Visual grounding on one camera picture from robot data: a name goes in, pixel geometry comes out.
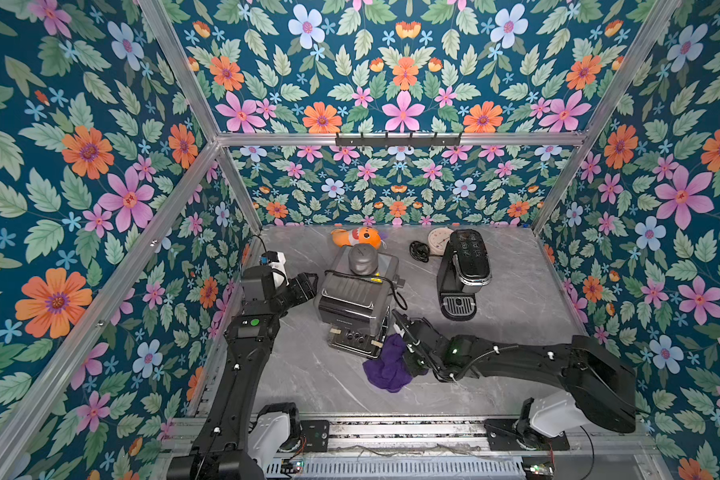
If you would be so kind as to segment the purple cleaning cloth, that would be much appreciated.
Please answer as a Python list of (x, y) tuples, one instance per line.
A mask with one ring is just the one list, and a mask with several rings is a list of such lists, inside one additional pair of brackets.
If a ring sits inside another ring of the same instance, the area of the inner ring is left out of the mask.
[(387, 337), (379, 357), (365, 361), (363, 370), (371, 385), (389, 393), (398, 393), (415, 377), (429, 373), (399, 334)]

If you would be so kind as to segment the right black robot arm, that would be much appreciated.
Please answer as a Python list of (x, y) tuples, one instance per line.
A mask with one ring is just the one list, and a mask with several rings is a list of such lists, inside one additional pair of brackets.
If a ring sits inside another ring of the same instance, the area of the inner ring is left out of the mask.
[(412, 376), (432, 373), (443, 383), (503, 377), (557, 389), (544, 398), (526, 399), (510, 430), (487, 422), (490, 434), (539, 450), (587, 424), (619, 434), (636, 431), (635, 371), (591, 337), (574, 335), (568, 343), (553, 345), (501, 343), (474, 335), (448, 338), (424, 318), (397, 310), (391, 316)]

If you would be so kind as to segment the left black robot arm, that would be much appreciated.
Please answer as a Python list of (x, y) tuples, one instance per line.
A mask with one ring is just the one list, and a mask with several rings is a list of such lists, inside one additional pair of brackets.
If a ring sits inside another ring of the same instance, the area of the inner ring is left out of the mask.
[(248, 268), (240, 312), (224, 333), (222, 376), (203, 428), (185, 456), (171, 460), (168, 479), (264, 479), (282, 446), (299, 440), (293, 403), (266, 407), (251, 421), (265, 366), (289, 310), (314, 299), (319, 275), (293, 278), (270, 265)]

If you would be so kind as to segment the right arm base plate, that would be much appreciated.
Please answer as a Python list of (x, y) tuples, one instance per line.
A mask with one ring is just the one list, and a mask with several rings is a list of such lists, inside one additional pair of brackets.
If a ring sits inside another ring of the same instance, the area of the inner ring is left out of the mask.
[(491, 451), (549, 453), (570, 450), (570, 443), (564, 433), (546, 437), (527, 426), (521, 419), (489, 418), (483, 422), (483, 426)]

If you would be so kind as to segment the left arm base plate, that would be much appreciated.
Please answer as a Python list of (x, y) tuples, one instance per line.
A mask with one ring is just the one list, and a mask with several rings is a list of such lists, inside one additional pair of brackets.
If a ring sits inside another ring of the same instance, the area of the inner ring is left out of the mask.
[(283, 441), (277, 444), (276, 453), (295, 455), (328, 451), (331, 433), (331, 423), (328, 420), (289, 419), (284, 426), (287, 427), (287, 434)]

